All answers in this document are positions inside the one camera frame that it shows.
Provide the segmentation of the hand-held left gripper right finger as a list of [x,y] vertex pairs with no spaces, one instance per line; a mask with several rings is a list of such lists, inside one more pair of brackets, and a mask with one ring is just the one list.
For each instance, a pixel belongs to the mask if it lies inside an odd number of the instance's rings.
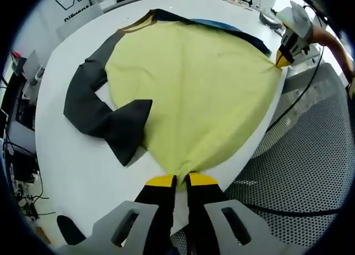
[[228,200],[208,175],[185,177],[189,240],[196,254],[302,254],[273,236],[268,224],[238,200]]

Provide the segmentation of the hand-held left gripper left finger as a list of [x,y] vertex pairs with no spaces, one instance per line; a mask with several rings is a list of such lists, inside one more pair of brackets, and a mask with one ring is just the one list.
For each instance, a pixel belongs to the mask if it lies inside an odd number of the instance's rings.
[[149,180],[134,201],[124,201],[93,225],[92,234],[56,254],[176,254],[173,226],[177,177]]

